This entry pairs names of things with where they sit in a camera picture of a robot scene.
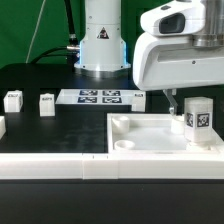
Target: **white tray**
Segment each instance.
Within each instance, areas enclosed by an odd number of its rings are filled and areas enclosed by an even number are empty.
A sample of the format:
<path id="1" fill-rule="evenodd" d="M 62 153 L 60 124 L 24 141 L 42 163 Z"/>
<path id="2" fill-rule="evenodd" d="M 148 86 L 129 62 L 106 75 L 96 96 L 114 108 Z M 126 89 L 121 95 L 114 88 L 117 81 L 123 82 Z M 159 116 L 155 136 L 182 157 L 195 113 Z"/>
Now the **white tray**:
<path id="1" fill-rule="evenodd" d="M 126 134 L 113 132 L 112 117 L 123 115 L 130 119 L 130 130 Z M 169 114 L 108 114 L 108 150 L 109 153 L 128 154 L 173 154 L 173 153 L 218 153 L 224 149 L 222 139 L 213 130 L 210 150 L 186 150 L 188 141 L 184 135 L 171 132 Z M 135 143 L 134 149 L 115 149 L 115 142 L 128 140 Z"/>

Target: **cube with marker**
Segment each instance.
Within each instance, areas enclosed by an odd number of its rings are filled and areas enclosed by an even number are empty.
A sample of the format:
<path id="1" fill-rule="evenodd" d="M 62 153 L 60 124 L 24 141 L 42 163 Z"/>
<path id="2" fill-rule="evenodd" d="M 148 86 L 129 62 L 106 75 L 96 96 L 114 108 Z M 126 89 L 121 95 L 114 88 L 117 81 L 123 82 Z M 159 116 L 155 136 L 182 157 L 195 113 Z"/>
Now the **cube with marker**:
<path id="1" fill-rule="evenodd" d="M 54 94 L 47 93 L 40 95 L 39 107 L 41 117 L 55 116 Z"/>
<path id="2" fill-rule="evenodd" d="M 185 99 L 185 138 L 193 143 L 212 138 L 213 100 L 205 97 Z"/>
<path id="3" fill-rule="evenodd" d="M 23 105 L 23 92 L 19 90 L 8 91 L 4 97 L 5 113 L 18 113 Z"/>
<path id="4" fill-rule="evenodd" d="M 132 98 L 131 110 L 136 112 L 145 112 L 145 103 L 146 103 L 145 92 L 135 91 Z"/>

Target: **black cable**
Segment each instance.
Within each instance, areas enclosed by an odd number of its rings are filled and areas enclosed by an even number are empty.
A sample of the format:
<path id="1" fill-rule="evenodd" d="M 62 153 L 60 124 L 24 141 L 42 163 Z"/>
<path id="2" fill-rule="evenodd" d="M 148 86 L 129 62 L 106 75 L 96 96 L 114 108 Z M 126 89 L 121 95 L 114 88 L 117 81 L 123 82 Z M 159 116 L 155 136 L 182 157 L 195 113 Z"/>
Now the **black cable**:
<path id="1" fill-rule="evenodd" d="M 66 13 L 67 13 L 67 19 L 68 19 L 69 42 L 72 45 L 78 45 L 79 43 L 75 34 L 75 26 L 73 22 L 71 2 L 70 0 L 64 0 L 64 2 L 65 2 Z"/>
<path id="2" fill-rule="evenodd" d="M 50 50 L 47 50 L 44 53 L 42 53 L 41 55 L 39 55 L 38 57 L 34 58 L 30 63 L 36 64 L 41 58 L 46 57 L 48 54 L 55 52 L 55 51 L 61 51 L 61 50 L 67 50 L 67 47 L 55 47 Z"/>

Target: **circular hole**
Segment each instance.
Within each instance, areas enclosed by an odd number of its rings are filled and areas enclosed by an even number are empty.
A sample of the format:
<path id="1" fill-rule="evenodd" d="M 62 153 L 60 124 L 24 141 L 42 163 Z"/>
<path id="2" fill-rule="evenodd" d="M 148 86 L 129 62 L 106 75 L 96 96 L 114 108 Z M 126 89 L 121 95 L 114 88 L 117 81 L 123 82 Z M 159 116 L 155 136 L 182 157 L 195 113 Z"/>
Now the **circular hole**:
<path id="1" fill-rule="evenodd" d="M 135 143 L 132 141 L 128 140 L 119 140 L 115 142 L 115 149 L 120 150 L 120 149 L 134 149 Z"/>

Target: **white platform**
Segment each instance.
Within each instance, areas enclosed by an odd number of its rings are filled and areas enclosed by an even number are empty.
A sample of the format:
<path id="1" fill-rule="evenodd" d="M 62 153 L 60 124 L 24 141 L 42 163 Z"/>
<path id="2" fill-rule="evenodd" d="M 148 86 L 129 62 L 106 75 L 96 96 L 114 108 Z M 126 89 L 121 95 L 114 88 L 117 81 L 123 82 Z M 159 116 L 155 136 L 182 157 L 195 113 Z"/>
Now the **white platform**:
<path id="1" fill-rule="evenodd" d="M 224 179 L 224 143 L 215 132 L 211 150 L 187 151 L 186 140 L 169 132 L 170 115 L 125 114 L 131 126 L 123 136 L 112 134 L 114 115 L 108 153 L 1 154 L 0 179 Z M 114 150 L 120 138 L 136 148 Z"/>
<path id="2" fill-rule="evenodd" d="M 67 105 L 131 105 L 132 98 L 135 93 L 144 93 L 139 90 L 92 90 L 92 89 L 62 89 L 56 104 L 67 104 Z M 80 102 L 80 99 L 86 99 L 85 102 Z"/>

